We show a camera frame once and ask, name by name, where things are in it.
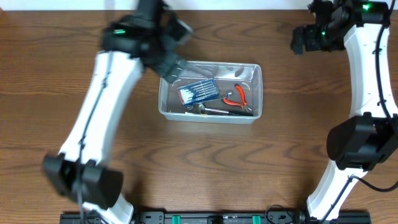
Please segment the blue precision screwdriver set case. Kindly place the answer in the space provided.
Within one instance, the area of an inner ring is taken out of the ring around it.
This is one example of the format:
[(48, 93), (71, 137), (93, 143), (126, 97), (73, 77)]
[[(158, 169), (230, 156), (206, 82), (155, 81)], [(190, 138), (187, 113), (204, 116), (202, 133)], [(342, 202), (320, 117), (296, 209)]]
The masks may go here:
[(219, 89), (214, 78), (201, 80), (177, 88), (182, 105), (192, 105), (196, 102), (209, 100), (219, 95)]

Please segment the black handled hammer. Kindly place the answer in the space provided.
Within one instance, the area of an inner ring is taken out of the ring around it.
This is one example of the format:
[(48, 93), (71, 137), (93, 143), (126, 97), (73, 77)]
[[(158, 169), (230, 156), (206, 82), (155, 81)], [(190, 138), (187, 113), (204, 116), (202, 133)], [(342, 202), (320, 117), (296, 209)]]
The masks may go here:
[(216, 108), (206, 107), (204, 104), (199, 104), (198, 109), (200, 113), (210, 114), (210, 115), (220, 115), (220, 116), (253, 116), (252, 113), (239, 112), (239, 111), (228, 111)]

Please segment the black yellow screwdriver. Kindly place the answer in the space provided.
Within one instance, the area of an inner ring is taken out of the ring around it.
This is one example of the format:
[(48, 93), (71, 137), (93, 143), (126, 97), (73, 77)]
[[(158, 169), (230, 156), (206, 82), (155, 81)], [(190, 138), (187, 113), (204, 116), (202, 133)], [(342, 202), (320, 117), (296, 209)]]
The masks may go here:
[(200, 116), (208, 116), (208, 113), (205, 113), (203, 111), (186, 111), (185, 114), (187, 115), (200, 115)]

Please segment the silver ring wrench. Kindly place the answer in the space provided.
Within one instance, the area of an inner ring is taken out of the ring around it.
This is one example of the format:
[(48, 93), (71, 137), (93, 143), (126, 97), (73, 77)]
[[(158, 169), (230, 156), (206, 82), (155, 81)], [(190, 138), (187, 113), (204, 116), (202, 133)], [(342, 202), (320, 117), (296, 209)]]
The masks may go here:
[(194, 104), (192, 104), (192, 105), (188, 105), (188, 106), (187, 106), (187, 110), (192, 110), (196, 105), (203, 104), (203, 103), (207, 103), (207, 102), (211, 102), (211, 101), (221, 100), (221, 99), (227, 98), (227, 97), (229, 97), (229, 96), (231, 96), (231, 95), (233, 95), (233, 92), (232, 92), (232, 91), (229, 91), (229, 92), (228, 92), (226, 95), (224, 95), (224, 96), (219, 96), (219, 97), (212, 98), (212, 99), (209, 99), (209, 100), (196, 102), (196, 103), (194, 103)]

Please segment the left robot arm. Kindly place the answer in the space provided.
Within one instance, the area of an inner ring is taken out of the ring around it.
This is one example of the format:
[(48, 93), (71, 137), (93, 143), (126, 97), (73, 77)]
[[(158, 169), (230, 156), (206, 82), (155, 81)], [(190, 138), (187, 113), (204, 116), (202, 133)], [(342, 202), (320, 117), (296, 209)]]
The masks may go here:
[(123, 174), (109, 168), (116, 130), (131, 92), (145, 69), (174, 82), (185, 66), (175, 53), (192, 29), (179, 19), (166, 26), (121, 20), (103, 31), (89, 90), (76, 122), (44, 172), (58, 194), (76, 202), (80, 222), (90, 212), (105, 223), (130, 223), (134, 207), (122, 195)]

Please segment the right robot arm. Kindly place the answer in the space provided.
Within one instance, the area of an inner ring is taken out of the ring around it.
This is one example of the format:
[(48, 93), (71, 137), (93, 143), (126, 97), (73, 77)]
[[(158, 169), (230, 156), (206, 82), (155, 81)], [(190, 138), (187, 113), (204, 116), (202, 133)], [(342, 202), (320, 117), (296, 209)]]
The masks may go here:
[(342, 212), (357, 183), (397, 149), (397, 105), (392, 93), (387, 46), (393, 2), (313, 1), (315, 23), (294, 29), (291, 50), (344, 50), (351, 80), (349, 118), (327, 136), (328, 165), (294, 223), (369, 223), (368, 213)]

